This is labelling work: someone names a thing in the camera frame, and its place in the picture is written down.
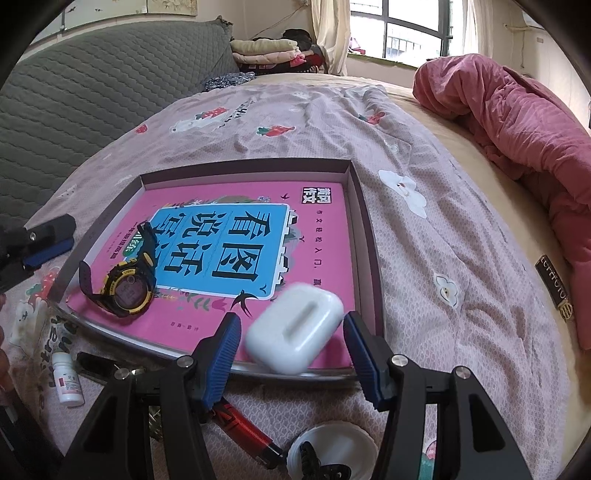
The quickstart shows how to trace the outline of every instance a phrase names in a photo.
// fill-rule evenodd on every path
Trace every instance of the window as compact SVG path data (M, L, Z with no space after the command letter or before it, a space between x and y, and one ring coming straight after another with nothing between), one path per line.
M453 1L350 0L352 47L415 67L449 55Z

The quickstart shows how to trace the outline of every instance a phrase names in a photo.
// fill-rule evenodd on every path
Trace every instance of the folded blanket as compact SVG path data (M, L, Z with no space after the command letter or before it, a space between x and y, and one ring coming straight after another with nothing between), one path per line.
M547 209L564 257L581 348L591 349L591 137L535 80L482 55L421 66L414 96L469 129L488 159Z
M273 53L265 53L263 55L242 55L240 53L232 53L234 60L237 63L246 63L248 65L269 65L270 63L284 63L292 61L298 55L301 55L299 49L291 51L276 51Z
M242 55L264 55L276 51L290 51L297 48L295 40L282 38L280 40L270 40L269 38L259 38L259 40L232 40L230 48L236 53Z

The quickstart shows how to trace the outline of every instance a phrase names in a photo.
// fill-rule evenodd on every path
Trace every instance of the bed label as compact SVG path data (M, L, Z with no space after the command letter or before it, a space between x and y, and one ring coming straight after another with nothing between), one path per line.
M564 283L560 279L548 255L543 255L536 263L535 268L550 292L554 306L564 320L569 320L573 316L573 306L564 287Z

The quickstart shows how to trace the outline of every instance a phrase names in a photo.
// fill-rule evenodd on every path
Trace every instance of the medicine bottle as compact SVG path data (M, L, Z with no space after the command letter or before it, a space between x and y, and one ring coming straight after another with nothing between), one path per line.
M74 362L69 353L56 352L51 356L53 378L56 381L57 395L60 403L66 407L84 405L82 387L78 374L74 370Z

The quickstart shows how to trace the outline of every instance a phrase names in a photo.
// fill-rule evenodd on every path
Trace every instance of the pink book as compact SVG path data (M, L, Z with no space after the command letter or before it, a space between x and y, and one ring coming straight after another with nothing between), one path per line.
M128 339L182 354L212 335L226 312L242 334L286 286L303 282L337 294L355 310L351 245L343 186L259 181L147 190L91 264L99 291L117 263L141 245L137 224L158 239L156 295L148 310L119 319L77 288L67 304L78 315ZM250 361L242 345L236 360ZM350 367L342 329L312 368Z

